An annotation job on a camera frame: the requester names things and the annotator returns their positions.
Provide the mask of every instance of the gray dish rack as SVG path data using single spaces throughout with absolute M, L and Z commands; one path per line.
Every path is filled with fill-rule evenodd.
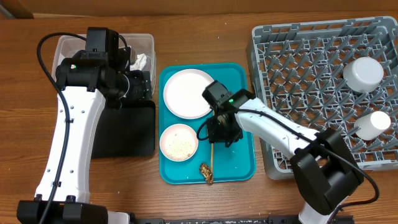
M 338 130 L 365 170 L 398 169 L 398 25 L 392 17 L 257 26 L 247 49 L 252 85 L 269 108 L 319 131 Z M 343 68 L 372 57 L 384 69 L 371 93 L 353 92 Z M 377 139 L 353 134 L 356 119 L 384 111 L 392 126 Z M 272 179 L 293 177 L 289 160 L 261 140 L 264 167 Z

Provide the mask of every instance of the clear plastic container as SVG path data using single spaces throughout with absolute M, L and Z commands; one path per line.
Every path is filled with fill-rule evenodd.
M 152 87 L 152 95 L 155 93 L 156 84 L 156 56 L 155 56 L 155 42 L 154 37 L 150 34 L 121 34 L 127 45 L 132 47 L 136 55 L 146 54 L 147 64 L 143 68 L 143 71 L 150 72 L 150 85 Z M 79 50 L 84 50 L 86 42 L 76 37 L 70 37 L 63 35 L 60 37 L 55 50 L 54 61 L 52 64 L 52 77 L 55 78 L 55 70 L 57 66 L 61 64 L 64 58 L 72 57 Z M 119 39 L 119 47 L 124 47 L 123 42 Z

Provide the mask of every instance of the cable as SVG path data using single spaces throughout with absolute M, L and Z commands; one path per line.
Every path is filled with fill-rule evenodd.
M 124 48 L 126 48 L 126 50 L 127 50 L 127 42 L 126 42 L 125 38 L 122 35 L 120 35 L 120 34 L 119 34 L 119 38 L 123 41 Z M 128 65 L 127 68 L 124 68 L 125 70 L 130 68 L 130 63 L 131 63 L 130 58 L 131 58 L 131 52 L 130 52 L 130 57 L 129 57 L 129 65 Z
M 70 129 L 70 114 L 69 114 L 69 108 L 68 108 L 68 103 L 64 97 L 64 95 L 62 94 L 62 91 L 59 89 L 59 87 L 57 86 L 57 84 L 55 83 L 54 79 L 51 77 L 50 72 L 47 70 L 47 68 L 44 65 L 44 62 L 42 60 L 42 54 L 41 54 L 41 49 L 42 49 L 42 45 L 43 43 L 50 37 L 54 37 L 54 36 L 58 36 L 58 35 L 69 35 L 72 37 L 77 37 L 79 39 L 82 40 L 86 40 L 84 37 L 76 35 L 76 34 L 71 34 L 71 33 L 67 33 L 67 32 L 57 32 L 54 34 L 49 34 L 46 35 L 45 37 L 43 37 L 39 44 L 37 45 L 37 60 L 39 60 L 39 64 L 42 67 L 45 75 L 47 76 L 47 78 L 50 80 L 50 83 L 52 84 L 52 86 L 55 88 L 55 90 L 57 91 L 57 93 L 59 94 L 61 101 L 62 101 L 62 105 L 63 108 L 65 110 L 65 135 L 63 137 L 63 145 L 62 145 L 62 151 L 61 151 L 61 156 L 60 156 L 60 162 L 58 163 L 58 168 L 57 168 L 57 173 L 55 174 L 55 179 L 53 182 L 53 186 L 52 186 L 52 190 L 49 196 L 49 200 L 44 208 L 44 212 L 42 214 L 42 217 L 40 218 L 39 224 L 43 224 L 45 221 L 45 218 L 47 217 L 47 214 L 49 213 L 51 204 L 54 200 L 54 196 L 55 196 L 55 192 L 57 191 L 57 187 L 59 185 L 59 181 L 60 181 L 60 176 L 61 176 L 61 171 L 62 171 L 62 166 L 63 166 L 63 161 L 65 160 L 65 154 L 67 153 L 67 146 L 68 146 L 68 139 L 69 139 L 69 129 Z
M 273 120 L 275 123 L 281 125 L 283 128 L 285 128 L 286 130 L 290 131 L 292 134 L 296 135 L 297 137 L 299 137 L 300 139 L 303 139 L 304 141 L 310 143 L 310 144 L 315 144 L 314 141 L 312 141 L 311 139 L 305 137 L 304 135 L 302 135 L 301 133 L 298 133 L 297 131 L 293 130 L 291 127 L 287 126 L 286 124 L 284 124 L 283 122 L 279 121 L 277 118 L 274 118 L 273 116 L 263 112 L 263 111 L 256 111 L 256 110 L 249 110 L 249 109 L 235 109 L 235 110 L 231 110 L 231 111 L 226 111 L 226 112 L 222 112 L 219 114 L 216 114 L 210 118 L 208 118 L 205 122 L 203 122 L 203 124 L 200 125 L 198 132 L 197 132 L 197 138 L 199 140 L 201 139 L 208 139 L 208 136 L 205 138 L 199 138 L 199 133 L 201 131 L 201 129 L 211 120 L 211 119 L 216 119 L 218 116 L 224 115 L 224 114 L 230 114 L 230 113 L 237 113 L 237 112 L 247 112 L 247 113 L 255 113 L 255 114 L 259 114 L 261 116 L 265 116 L 266 118 L 269 118 L 271 120 Z M 337 208 L 335 209 L 335 211 L 331 214 L 328 223 L 332 222 L 333 219 L 335 218 L 336 214 L 338 213 L 338 211 L 342 210 L 345 207 L 349 207 L 349 206 L 353 206 L 353 205 L 366 205 L 366 204 L 370 204 L 373 203 L 375 201 L 378 200 L 379 196 L 380 196 L 380 191 L 379 191 L 379 187 L 377 186 L 376 182 L 367 174 L 365 173 L 362 169 L 360 169 L 359 167 L 355 166 L 354 164 L 350 163 L 349 161 L 347 161 L 346 159 L 342 158 L 341 156 L 335 154 L 334 152 L 330 151 L 329 149 L 327 149 L 325 146 L 322 145 L 318 145 L 318 147 L 320 149 L 322 149 L 325 153 L 327 153 L 329 156 L 334 157 L 335 159 L 338 159 L 342 162 L 344 162 L 345 164 L 349 165 L 351 168 L 353 168 L 354 170 L 358 171 L 361 175 L 363 175 L 372 185 L 373 189 L 374 189 L 374 197 L 369 199 L 369 200 L 363 200 L 363 201 L 358 201 L 358 202 L 350 202 L 350 203 L 344 203 L 342 205 L 337 206 Z

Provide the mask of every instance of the white cup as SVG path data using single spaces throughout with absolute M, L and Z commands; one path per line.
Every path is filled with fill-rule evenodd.
M 383 79 L 383 68 L 377 60 L 361 57 L 347 64 L 343 77 L 347 85 L 358 93 L 369 93 L 375 90 Z
M 361 129 L 355 134 L 363 140 L 372 140 L 387 130 L 391 125 L 391 119 L 385 112 L 376 111 L 355 121 L 354 127 Z

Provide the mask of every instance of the teal tray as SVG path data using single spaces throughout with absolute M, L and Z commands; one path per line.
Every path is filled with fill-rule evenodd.
M 164 103 L 163 89 L 167 80 L 176 72 L 189 68 L 206 72 L 233 93 L 242 88 L 247 88 L 245 72 L 241 66 L 235 63 L 182 65 L 165 68 L 159 77 L 159 138 L 163 131 L 173 124 L 186 124 L 197 131 L 199 126 L 212 116 L 212 113 L 209 113 L 198 119 L 179 118 L 172 114 Z M 204 128 L 200 136 L 205 136 L 205 134 Z M 195 155 L 183 162 L 173 162 L 159 150 L 160 175 L 169 184 L 205 183 L 205 178 L 200 174 L 199 167 L 202 162 L 210 166 L 210 153 L 211 144 L 208 141 L 199 141 Z M 215 182 L 250 179 L 256 171 L 252 134 L 243 132 L 243 139 L 233 143 L 229 148 L 226 148 L 224 143 L 216 143 L 214 145 L 213 165 Z

